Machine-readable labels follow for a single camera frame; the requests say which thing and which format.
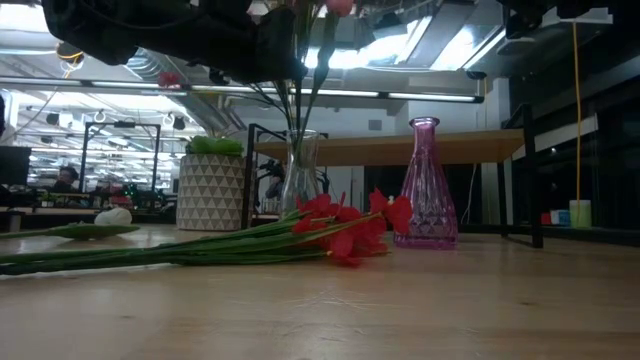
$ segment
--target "fluorescent light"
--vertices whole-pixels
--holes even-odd
[[[93,81],[93,86],[126,89],[163,89],[158,84],[142,82]]]
[[[352,91],[352,90],[319,90],[318,95],[325,96],[352,96],[352,97],[378,97],[377,91]]]
[[[107,130],[92,130],[94,133],[96,134],[100,134],[100,135],[106,135],[106,136],[111,136],[113,135],[112,133],[108,132]]]
[[[439,95],[439,94],[409,94],[389,93],[389,99],[422,100],[422,101],[450,101],[450,102],[474,102],[474,96]]]
[[[187,96],[186,91],[166,91],[166,90],[142,90],[142,95],[164,95],[164,96]]]
[[[49,28],[41,6],[2,4],[0,30],[48,33]]]
[[[422,39],[424,33],[427,31],[427,28],[429,27],[429,24],[431,24],[432,19],[432,16],[427,16],[420,20],[418,26],[411,33],[411,36],[404,46],[404,49],[402,49],[402,51],[398,54],[398,57],[396,58],[396,64],[405,62],[407,61],[407,59],[409,59],[409,56],[411,56],[413,50],[415,50],[416,46],[418,46],[420,39]]]
[[[11,85],[82,86],[82,83],[78,80],[23,78],[13,76],[0,76],[0,83]]]
[[[121,146],[127,146],[127,145],[129,145],[129,142],[128,142],[127,140],[125,140],[125,139],[120,139],[120,138],[115,138],[115,137],[114,137],[114,138],[109,138],[109,139],[108,139],[108,141],[109,141],[109,142],[112,142],[112,143],[114,143],[114,144],[117,144],[117,145],[121,145]]]
[[[307,51],[307,58],[304,65],[309,69],[318,67],[318,48],[310,48]],[[329,68],[331,69],[355,69],[367,66],[368,60],[361,56],[357,50],[336,49],[329,59]]]
[[[496,35],[496,37],[493,38],[493,40],[491,40],[491,42],[489,42],[486,46],[480,49],[480,51],[478,51],[478,53],[476,53],[471,58],[471,60],[467,61],[467,63],[464,64],[462,68],[465,70],[468,70],[469,68],[471,68],[473,65],[475,65],[475,63],[477,63],[480,59],[482,59],[485,55],[487,55],[489,51],[491,51],[491,49],[496,47],[496,45],[498,45],[502,41],[502,39],[504,39],[506,36],[507,36],[507,30],[506,29],[502,30],[498,35]]]
[[[236,93],[236,94],[253,94],[255,91],[248,86],[208,86],[208,85],[193,85],[191,87],[195,91],[211,91],[219,93]],[[275,88],[262,88],[266,94],[277,94]]]

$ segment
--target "flower bouquet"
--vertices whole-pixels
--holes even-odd
[[[387,220],[396,232],[409,230],[409,200],[393,204],[376,190],[371,211],[331,204],[329,195],[299,204],[297,213],[276,223],[218,237],[142,249],[45,252],[0,256],[0,275],[104,269],[152,264],[250,265],[329,258],[339,265],[358,266],[364,257],[388,252],[382,242]]]

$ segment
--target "black equipment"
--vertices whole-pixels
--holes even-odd
[[[49,31],[109,65],[138,47],[205,65],[241,83],[300,79],[292,54],[295,14],[285,6],[255,24],[251,0],[42,0]]]
[[[0,146],[0,184],[27,185],[31,148]]]
[[[616,15],[622,15],[621,9],[633,3],[629,0],[497,0],[507,9],[516,12],[507,19],[507,38],[518,39],[528,32],[537,29],[542,23],[542,16],[557,7],[558,17],[573,19],[584,15],[593,8],[608,7]]]
[[[4,134],[4,98],[0,95],[0,138]]]

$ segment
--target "tabletop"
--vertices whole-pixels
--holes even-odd
[[[151,246],[146,226],[1,253]],[[2,359],[638,359],[640,249],[461,235],[459,250],[325,261],[149,266],[0,278]]]

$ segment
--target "wooden shelf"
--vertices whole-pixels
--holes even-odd
[[[442,164],[502,162],[524,144],[522,130],[441,134],[436,137]],[[283,142],[257,143],[255,151],[285,160]],[[413,154],[413,136],[344,138],[319,141],[318,166],[407,165]]]

